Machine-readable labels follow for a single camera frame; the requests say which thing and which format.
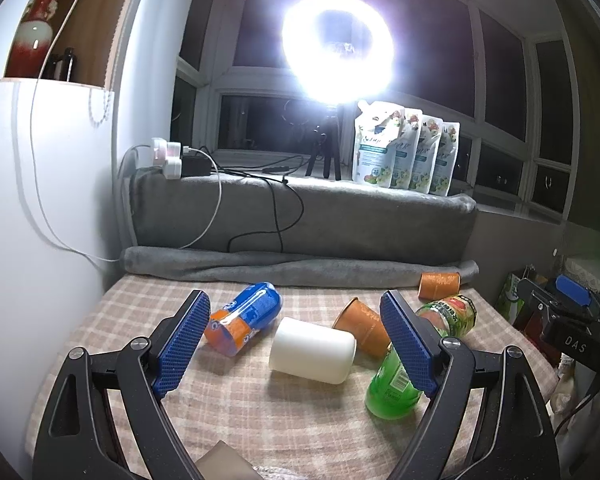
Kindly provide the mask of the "orange patterned paper cup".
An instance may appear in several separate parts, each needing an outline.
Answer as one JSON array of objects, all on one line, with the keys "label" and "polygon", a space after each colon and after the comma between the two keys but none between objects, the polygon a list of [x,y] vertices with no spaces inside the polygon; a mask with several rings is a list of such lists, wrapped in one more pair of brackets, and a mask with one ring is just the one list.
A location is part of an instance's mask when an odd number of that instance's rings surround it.
[{"label": "orange patterned paper cup", "polygon": [[454,296],[460,291],[460,274],[457,272],[428,272],[420,276],[418,298],[434,301]]}]

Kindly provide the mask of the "orange paper cup near centre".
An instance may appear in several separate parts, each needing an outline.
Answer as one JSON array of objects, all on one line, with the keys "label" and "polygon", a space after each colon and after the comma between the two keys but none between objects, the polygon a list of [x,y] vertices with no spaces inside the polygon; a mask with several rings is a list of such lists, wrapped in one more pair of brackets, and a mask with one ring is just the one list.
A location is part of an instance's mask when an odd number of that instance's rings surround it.
[{"label": "orange paper cup near centre", "polygon": [[340,312],[332,327],[352,334],[358,350],[376,359],[383,359],[390,346],[380,315],[358,297],[354,297]]}]

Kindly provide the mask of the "white plastic cup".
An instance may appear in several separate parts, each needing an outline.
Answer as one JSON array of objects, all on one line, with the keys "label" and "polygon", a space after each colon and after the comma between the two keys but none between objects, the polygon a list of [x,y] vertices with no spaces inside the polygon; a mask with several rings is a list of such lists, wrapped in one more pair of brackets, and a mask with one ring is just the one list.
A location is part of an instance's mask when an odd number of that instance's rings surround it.
[{"label": "white plastic cup", "polygon": [[283,318],[273,338],[268,367],[273,372],[340,385],[349,376],[357,346],[351,333]]}]

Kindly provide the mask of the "green paper shopping bag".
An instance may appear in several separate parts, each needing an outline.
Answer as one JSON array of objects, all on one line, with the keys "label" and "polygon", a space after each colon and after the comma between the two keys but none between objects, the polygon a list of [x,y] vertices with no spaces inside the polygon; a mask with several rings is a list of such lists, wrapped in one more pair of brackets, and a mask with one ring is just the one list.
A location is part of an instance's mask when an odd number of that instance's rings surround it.
[{"label": "green paper shopping bag", "polygon": [[497,310],[510,325],[516,323],[522,307],[524,306],[524,300],[518,295],[518,284],[524,278],[528,278],[534,282],[537,276],[538,271],[533,264],[528,264],[528,266],[509,272],[509,274],[506,275],[506,279],[495,303],[495,310]]}]

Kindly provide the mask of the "white refill pouch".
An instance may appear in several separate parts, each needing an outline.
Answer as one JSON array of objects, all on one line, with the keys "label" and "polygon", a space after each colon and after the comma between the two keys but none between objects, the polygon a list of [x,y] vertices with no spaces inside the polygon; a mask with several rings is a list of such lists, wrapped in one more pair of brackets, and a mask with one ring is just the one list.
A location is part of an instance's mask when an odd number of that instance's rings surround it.
[{"label": "white refill pouch", "polygon": [[434,164],[434,173],[431,177],[430,194],[435,196],[447,196],[449,194],[459,146],[460,123],[444,122],[436,163]]},{"label": "white refill pouch", "polygon": [[442,119],[434,116],[422,116],[422,128],[415,152],[410,190],[428,194],[434,174],[434,163],[442,135]]},{"label": "white refill pouch", "polygon": [[354,121],[353,181],[388,188],[404,107],[384,101],[358,101],[358,109],[360,114]]},{"label": "white refill pouch", "polygon": [[411,182],[415,152],[422,130],[422,110],[406,108],[403,113],[400,134],[393,142],[394,163],[390,188],[407,190]]}]

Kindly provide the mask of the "grey fleece blanket roll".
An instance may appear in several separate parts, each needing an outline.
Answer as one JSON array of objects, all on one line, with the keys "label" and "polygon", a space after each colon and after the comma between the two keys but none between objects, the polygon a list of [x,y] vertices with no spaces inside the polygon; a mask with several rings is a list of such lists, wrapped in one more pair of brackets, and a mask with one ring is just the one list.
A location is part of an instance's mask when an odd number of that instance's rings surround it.
[{"label": "grey fleece blanket roll", "polygon": [[424,273],[457,273],[463,285],[479,274],[475,261],[448,266],[317,257],[280,252],[210,252],[133,246],[121,255],[124,272],[179,282],[269,282],[283,287],[393,289],[419,284]]}]

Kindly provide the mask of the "grey sofa backrest cushion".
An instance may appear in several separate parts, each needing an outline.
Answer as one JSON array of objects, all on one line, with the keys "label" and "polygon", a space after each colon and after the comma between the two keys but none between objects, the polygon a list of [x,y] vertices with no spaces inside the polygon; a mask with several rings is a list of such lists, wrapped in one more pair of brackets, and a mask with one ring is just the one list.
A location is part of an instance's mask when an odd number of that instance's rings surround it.
[{"label": "grey sofa backrest cushion", "polygon": [[426,266],[460,261],[478,214],[466,195],[295,177],[166,180],[150,170],[132,177],[129,202],[140,246]]}]

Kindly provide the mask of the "black tripod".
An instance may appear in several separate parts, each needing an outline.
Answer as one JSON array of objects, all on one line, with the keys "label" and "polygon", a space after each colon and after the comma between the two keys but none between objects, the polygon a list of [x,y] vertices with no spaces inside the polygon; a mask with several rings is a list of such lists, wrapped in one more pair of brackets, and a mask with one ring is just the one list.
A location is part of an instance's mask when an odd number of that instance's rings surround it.
[{"label": "black tripod", "polygon": [[314,130],[315,139],[308,164],[306,176],[311,177],[317,159],[323,156],[323,178],[328,180],[330,170],[334,170],[336,181],[341,180],[340,160],[340,123],[336,107],[327,107],[324,117]]}]

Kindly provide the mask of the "black charger adapter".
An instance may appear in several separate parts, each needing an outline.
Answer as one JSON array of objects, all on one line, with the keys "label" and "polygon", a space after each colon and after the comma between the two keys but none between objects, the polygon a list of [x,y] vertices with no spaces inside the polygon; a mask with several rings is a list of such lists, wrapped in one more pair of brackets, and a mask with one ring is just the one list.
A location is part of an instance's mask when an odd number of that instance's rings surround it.
[{"label": "black charger adapter", "polygon": [[182,157],[182,178],[208,177],[213,173],[212,161],[208,157],[201,154]]}]

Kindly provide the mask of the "white power strip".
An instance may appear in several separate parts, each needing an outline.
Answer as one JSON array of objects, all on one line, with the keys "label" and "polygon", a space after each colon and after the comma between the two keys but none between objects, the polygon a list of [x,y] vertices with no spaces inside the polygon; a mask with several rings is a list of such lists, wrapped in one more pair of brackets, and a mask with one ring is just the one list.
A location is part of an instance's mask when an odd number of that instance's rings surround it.
[{"label": "white power strip", "polygon": [[163,138],[151,139],[152,166],[161,170],[166,180],[180,180],[182,176],[182,144]]}]

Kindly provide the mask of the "red white vase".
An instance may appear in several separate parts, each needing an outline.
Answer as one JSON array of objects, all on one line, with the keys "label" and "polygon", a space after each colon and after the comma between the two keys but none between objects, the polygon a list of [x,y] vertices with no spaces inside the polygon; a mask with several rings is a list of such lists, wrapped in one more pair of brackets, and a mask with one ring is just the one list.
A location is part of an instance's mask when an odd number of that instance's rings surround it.
[{"label": "red white vase", "polygon": [[35,78],[52,43],[58,0],[29,0],[9,52],[5,76]]}]

